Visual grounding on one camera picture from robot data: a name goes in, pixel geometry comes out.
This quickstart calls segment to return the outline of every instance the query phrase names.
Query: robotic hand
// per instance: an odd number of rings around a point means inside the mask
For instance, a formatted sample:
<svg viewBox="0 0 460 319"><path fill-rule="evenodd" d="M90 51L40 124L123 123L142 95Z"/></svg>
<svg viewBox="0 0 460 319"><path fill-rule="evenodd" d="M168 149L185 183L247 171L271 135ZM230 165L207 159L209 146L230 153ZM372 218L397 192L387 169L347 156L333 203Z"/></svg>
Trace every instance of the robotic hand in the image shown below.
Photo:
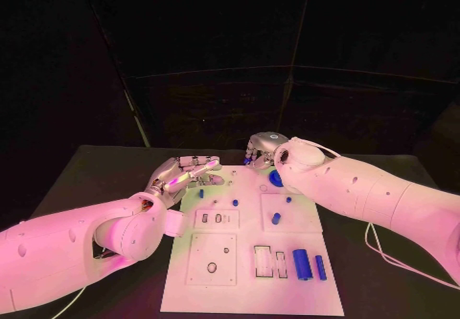
<svg viewBox="0 0 460 319"><path fill-rule="evenodd" d="M460 284L460 196L410 183L318 144L288 140L273 132L250 136L243 162L260 169L273 164L291 192L304 194L334 213L374 223L410 239Z"/></svg>
<svg viewBox="0 0 460 319"><path fill-rule="evenodd" d="M0 233L0 314L60 298L145 259L162 234L181 235L183 214L167 209L185 186L220 185L217 157L170 158L144 192L37 217ZM105 252L92 254L92 242Z"/></svg>

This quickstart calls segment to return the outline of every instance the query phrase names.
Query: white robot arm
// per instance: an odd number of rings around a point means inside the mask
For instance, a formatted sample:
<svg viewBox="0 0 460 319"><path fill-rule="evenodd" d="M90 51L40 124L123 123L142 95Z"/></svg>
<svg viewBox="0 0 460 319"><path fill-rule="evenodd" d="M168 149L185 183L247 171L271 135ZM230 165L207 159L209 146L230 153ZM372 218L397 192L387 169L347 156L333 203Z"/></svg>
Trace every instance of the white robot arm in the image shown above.
<svg viewBox="0 0 460 319"><path fill-rule="evenodd" d="M460 196L405 181L325 149L334 155L328 158L320 148L273 132L258 133L249 139L245 164L250 168L273 164L291 192L410 239L460 284Z"/></svg>
<svg viewBox="0 0 460 319"><path fill-rule="evenodd" d="M144 192L128 199L37 217L0 232L0 314L60 298L144 260L162 234L181 235L181 213L167 209L184 187L220 185L206 174L216 157L170 158ZM106 250L92 254L92 242Z"/></svg>

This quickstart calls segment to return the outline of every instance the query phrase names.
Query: dark table surface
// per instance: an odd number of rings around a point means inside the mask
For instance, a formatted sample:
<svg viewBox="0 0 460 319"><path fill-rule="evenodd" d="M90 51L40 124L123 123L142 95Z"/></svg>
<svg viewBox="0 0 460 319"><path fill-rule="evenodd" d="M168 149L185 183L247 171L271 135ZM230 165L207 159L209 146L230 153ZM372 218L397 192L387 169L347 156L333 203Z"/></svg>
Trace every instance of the dark table surface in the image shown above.
<svg viewBox="0 0 460 319"><path fill-rule="evenodd" d="M219 156L223 165L240 165L243 159L240 150L82 146L31 217L129 197L144 189L149 174L162 161L187 155ZM435 187L413 156L347 156L400 178ZM318 207L318 216L344 318L458 318L460 292L384 263L364 245L366 223L331 213L322 207ZM376 228L383 251L451 282L419 246L386 229ZM265 318L266 315L160 312L171 246L173 238L162 236L152 256L89 285L59 318ZM51 318L74 295L72 293L46 305L5 314L0 319Z"/></svg>

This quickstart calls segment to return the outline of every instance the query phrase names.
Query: white board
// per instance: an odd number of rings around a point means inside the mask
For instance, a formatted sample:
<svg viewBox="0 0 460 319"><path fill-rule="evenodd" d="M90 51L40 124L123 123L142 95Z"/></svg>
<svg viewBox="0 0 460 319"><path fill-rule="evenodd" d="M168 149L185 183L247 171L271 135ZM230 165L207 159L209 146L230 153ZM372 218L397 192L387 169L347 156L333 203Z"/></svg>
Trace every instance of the white board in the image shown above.
<svg viewBox="0 0 460 319"><path fill-rule="evenodd" d="M315 205L271 185L271 170L223 166L216 174L224 185L187 190L181 200L187 226L173 243L162 312L344 315ZM273 213L281 214L276 225ZM312 270L307 281L297 279L295 249L307 250ZM325 281L318 280L315 255L322 258Z"/></svg>

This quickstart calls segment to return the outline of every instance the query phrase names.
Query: blue object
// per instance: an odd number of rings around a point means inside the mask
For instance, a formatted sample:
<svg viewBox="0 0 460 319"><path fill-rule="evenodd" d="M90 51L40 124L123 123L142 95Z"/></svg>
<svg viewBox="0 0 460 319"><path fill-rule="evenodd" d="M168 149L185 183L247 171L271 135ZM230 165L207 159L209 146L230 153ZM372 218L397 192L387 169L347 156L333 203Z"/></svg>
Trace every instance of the blue object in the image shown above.
<svg viewBox="0 0 460 319"><path fill-rule="evenodd" d="M268 180L269 180L271 184L273 184L273 186L282 187L281 176L279 176L278 171L275 169L269 172Z"/></svg>
<svg viewBox="0 0 460 319"><path fill-rule="evenodd" d="M295 271L298 280L312 279L309 261L307 251L304 249L295 249L292 251Z"/></svg>
<svg viewBox="0 0 460 319"><path fill-rule="evenodd" d="M278 224L279 218L281 218L281 214L279 214L279 213L275 213L275 215L272 216L272 219L271 219L271 222L272 222L273 225Z"/></svg>
<svg viewBox="0 0 460 319"><path fill-rule="evenodd" d="M314 256L314 259L315 259L315 266L318 267L318 279L327 280L324 264L322 264L322 257L320 255L317 255L317 256Z"/></svg>

